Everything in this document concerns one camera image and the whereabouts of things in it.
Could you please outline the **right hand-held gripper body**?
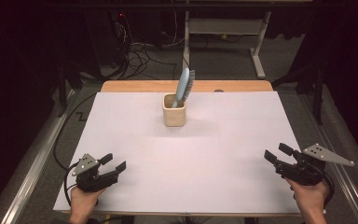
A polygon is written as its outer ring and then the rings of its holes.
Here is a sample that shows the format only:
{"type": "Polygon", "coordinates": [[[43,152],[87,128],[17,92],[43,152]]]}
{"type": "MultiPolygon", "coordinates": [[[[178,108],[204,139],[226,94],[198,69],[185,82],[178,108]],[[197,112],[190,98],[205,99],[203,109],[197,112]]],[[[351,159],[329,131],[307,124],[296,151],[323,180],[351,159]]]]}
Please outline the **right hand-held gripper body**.
{"type": "Polygon", "coordinates": [[[315,186],[324,179],[324,168],[328,162],[353,166],[354,161],[347,160],[335,152],[320,146],[312,145],[302,151],[294,150],[292,155],[296,164],[276,160],[276,173],[296,181],[303,186],[315,186]]]}

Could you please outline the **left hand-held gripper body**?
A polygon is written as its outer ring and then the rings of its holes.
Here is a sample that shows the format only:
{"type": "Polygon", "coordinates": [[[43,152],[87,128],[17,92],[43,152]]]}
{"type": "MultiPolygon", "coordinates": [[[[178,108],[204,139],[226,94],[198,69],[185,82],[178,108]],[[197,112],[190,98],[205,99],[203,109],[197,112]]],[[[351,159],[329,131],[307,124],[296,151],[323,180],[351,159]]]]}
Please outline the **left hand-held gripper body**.
{"type": "Polygon", "coordinates": [[[85,153],[72,172],[72,176],[76,178],[76,185],[84,192],[96,192],[116,184],[119,173],[114,170],[101,175],[100,166],[99,160],[85,153]]]}

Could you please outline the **beige square cup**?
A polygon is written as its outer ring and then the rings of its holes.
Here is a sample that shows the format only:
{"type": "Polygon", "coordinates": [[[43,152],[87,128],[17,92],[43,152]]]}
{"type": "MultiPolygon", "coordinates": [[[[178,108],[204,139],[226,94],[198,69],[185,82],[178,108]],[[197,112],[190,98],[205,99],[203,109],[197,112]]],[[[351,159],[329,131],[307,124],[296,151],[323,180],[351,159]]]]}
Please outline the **beige square cup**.
{"type": "Polygon", "coordinates": [[[164,124],[167,127],[182,127],[186,123],[186,103],[180,100],[177,107],[173,107],[174,100],[174,93],[165,93],[162,97],[164,124]]]}

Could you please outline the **light blue hairbrush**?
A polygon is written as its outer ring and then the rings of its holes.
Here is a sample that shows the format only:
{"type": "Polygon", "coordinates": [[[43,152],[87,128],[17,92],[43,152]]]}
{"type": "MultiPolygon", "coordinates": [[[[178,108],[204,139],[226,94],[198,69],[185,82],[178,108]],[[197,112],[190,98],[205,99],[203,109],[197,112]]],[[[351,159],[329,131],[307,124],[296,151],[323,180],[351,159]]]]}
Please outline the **light blue hairbrush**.
{"type": "Polygon", "coordinates": [[[176,94],[172,103],[172,108],[176,108],[180,102],[184,102],[188,98],[193,87],[195,76],[196,73],[194,70],[190,70],[189,68],[185,68],[183,70],[176,88],[176,94]]]}

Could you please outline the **person's left hand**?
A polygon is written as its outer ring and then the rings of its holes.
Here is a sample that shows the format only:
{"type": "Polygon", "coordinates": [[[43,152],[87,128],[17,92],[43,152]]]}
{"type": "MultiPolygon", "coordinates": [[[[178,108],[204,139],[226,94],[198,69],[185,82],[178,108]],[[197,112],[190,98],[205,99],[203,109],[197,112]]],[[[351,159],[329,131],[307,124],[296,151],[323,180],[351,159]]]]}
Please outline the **person's left hand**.
{"type": "Polygon", "coordinates": [[[104,189],[96,192],[84,192],[78,187],[71,189],[70,217],[90,217],[99,196],[103,192],[104,189]]]}

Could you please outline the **person's right hand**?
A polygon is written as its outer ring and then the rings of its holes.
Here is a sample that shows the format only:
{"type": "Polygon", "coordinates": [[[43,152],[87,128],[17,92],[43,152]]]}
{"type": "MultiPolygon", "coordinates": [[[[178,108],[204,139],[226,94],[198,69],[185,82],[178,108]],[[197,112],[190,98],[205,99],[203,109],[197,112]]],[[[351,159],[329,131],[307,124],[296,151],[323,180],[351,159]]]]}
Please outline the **person's right hand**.
{"type": "Polygon", "coordinates": [[[302,215],[316,215],[324,213],[324,202],[329,188],[320,182],[315,186],[303,186],[296,181],[286,178],[294,192],[296,204],[302,215]]]}

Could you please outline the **black metal stand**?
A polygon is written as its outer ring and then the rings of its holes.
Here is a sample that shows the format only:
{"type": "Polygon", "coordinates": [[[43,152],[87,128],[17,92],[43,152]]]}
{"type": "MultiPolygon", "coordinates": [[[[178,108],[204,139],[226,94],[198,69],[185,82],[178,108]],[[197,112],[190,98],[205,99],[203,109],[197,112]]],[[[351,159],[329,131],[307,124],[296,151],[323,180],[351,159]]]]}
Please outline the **black metal stand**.
{"type": "Polygon", "coordinates": [[[72,61],[62,62],[58,68],[59,118],[63,116],[67,107],[66,83],[69,83],[73,90],[81,90],[83,87],[78,66],[72,61]]]}
{"type": "Polygon", "coordinates": [[[283,83],[296,82],[296,92],[298,94],[313,93],[312,114],[317,123],[322,125],[322,102],[323,102],[323,85],[324,73],[321,63],[312,62],[303,67],[290,71],[287,75],[274,80],[271,85],[273,88],[283,83]]]}

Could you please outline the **white paper table cover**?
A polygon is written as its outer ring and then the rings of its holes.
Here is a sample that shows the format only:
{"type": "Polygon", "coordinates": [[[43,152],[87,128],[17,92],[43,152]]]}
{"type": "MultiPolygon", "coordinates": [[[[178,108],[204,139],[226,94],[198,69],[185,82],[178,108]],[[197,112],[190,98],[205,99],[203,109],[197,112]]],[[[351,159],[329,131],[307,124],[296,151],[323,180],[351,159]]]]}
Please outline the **white paper table cover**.
{"type": "Polygon", "coordinates": [[[293,193],[271,163],[297,148],[275,91],[193,92],[186,123],[168,127],[160,92],[97,94],[73,159],[112,154],[101,172],[127,164],[97,207],[102,213],[295,216],[293,193]]]}

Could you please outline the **dark computer tower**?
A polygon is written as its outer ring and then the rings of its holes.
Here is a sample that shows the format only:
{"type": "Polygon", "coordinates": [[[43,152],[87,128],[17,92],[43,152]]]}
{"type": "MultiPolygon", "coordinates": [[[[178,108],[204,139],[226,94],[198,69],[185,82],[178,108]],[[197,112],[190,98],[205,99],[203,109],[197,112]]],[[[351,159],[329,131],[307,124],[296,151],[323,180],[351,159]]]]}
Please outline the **dark computer tower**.
{"type": "Polygon", "coordinates": [[[91,11],[86,17],[99,63],[123,64],[128,50],[128,36],[118,13],[91,11]]]}

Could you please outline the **silver metal floor rail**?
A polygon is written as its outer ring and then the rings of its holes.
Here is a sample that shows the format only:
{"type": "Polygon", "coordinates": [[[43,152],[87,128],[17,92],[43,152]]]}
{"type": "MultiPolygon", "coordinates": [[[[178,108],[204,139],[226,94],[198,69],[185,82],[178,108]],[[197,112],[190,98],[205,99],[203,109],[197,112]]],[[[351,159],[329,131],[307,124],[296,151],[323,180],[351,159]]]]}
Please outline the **silver metal floor rail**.
{"type": "Polygon", "coordinates": [[[29,167],[26,176],[23,178],[21,185],[7,209],[0,224],[16,224],[23,209],[28,203],[37,181],[43,172],[44,166],[48,160],[48,156],[58,139],[59,131],[62,129],[63,124],[69,116],[74,101],[76,100],[77,93],[74,90],[69,90],[69,93],[64,97],[67,101],[67,107],[62,111],[60,116],[56,116],[48,127],[47,132],[42,136],[40,148],[37,154],[32,159],[32,164],[29,167]]]}
{"type": "Polygon", "coordinates": [[[334,198],[327,206],[327,217],[332,224],[358,224],[358,146],[334,102],[323,100],[322,119],[312,111],[311,99],[298,97],[304,116],[298,123],[299,145],[302,148],[315,143],[354,162],[352,167],[329,163],[326,171],[336,185],[334,198]]]}

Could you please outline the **white metal desk frame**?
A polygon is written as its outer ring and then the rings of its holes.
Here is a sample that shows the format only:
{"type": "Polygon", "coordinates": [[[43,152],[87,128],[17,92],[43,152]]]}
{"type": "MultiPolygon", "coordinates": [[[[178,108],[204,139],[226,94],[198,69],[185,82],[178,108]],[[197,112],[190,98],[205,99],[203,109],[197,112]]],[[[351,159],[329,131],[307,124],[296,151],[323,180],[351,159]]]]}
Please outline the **white metal desk frame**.
{"type": "Polygon", "coordinates": [[[259,20],[235,20],[235,19],[195,19],[190,18],[189,12],[185,15],[185,37],[183,51],[183,68],[189,67],[190,49],[189,37],[193,35],[256,35],[257,42],[254,48],[250,48],[257,77],[265,79],[266,74],[259,58],[265,33],[269,26],[271,12],[267,11],[263,19],[259,20]]]}

